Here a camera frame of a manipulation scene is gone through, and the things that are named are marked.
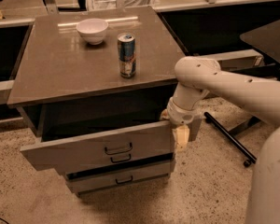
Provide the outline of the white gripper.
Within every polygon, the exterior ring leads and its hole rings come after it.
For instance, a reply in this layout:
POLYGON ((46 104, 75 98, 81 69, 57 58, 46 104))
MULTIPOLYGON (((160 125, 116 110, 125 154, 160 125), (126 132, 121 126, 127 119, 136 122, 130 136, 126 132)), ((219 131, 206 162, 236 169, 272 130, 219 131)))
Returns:
POLYGON ((173 97, 169 99, 166 109, 161 112, 160 120, 170 120, 172 124, 178 126, 173 129, 176 151, 184 151, 186 149, 190 134, 187 125, 201 117, 201 113, 195 108, 194 104, 181 106, 175 103, 173 97))

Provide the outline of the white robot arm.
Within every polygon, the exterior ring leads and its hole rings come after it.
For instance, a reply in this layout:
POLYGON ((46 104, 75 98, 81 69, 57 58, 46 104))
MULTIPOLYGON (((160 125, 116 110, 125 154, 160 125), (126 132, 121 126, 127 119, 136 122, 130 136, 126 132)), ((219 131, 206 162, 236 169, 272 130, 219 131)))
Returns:
POLYGON ((184 57, 175 65, 178 84, 165 114, 173 124, 175 146, 187 146, 195 106, 207 93, 272 124, 253 170, 245 224, 280 224, 280 81, 225 72, 217 61, 184 57))

